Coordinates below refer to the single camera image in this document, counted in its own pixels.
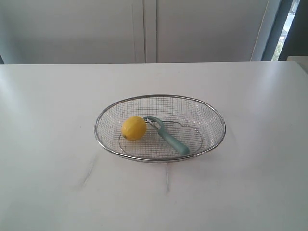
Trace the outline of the yellow lemon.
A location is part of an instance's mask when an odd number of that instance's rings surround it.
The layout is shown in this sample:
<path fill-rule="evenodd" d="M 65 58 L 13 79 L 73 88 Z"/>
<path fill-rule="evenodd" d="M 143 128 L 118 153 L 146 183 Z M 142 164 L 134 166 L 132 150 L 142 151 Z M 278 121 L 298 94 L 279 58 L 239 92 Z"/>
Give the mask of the yellow lemon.
<path fill-rule="evenodd" d="M 127 119 L 121 128 L 122 136 L 129 141 L 141 139 L 146 131 L 147 125 L 145 120 L 138 116 L 132 116 Z"/>

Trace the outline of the window with dark frame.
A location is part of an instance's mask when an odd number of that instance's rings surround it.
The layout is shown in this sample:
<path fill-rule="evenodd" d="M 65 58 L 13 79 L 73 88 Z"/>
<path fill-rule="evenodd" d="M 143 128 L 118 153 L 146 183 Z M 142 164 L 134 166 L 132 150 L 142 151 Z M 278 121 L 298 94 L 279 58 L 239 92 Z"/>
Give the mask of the window with dark frame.
<path fill-rule="evenodd" d="M 298 0 L 297 3 L 294 18 L 278 57 L 279 61 L 285 61 L 289 56 L 308 55 L 308 2 L 306 0 Z M 262 61 L 272 60 L 292 4 L 292 0 L 280 1 L 269 38 L 262 54 Z"/>

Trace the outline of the white cabinet doors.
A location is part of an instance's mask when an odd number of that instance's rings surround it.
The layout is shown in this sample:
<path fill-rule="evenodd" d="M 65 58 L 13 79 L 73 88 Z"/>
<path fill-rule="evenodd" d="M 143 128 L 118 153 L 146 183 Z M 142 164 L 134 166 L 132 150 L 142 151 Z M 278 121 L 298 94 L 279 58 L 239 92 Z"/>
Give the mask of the white cabinet doors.
<path fill-rule="evenodd" d="M 259 61 L 277 0 L 3 0 L 6 64 Z"/>

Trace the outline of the teal handled vegetable peeler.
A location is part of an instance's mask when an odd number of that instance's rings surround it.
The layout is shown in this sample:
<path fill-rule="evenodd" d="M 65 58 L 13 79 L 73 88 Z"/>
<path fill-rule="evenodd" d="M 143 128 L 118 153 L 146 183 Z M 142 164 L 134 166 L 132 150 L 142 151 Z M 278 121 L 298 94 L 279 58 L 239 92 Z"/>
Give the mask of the teal handled vegetable peeler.
<path fill-rule="evenodd" d="M 153 116 L 146 116 L 143 119 L 147 121 L 153 128 L 155 128 L 158 135 L 180 155 L 188 155 L 190 153 L 190 149 L 185 144 L 165 131 L 165 125 L 162 120 Z"/>

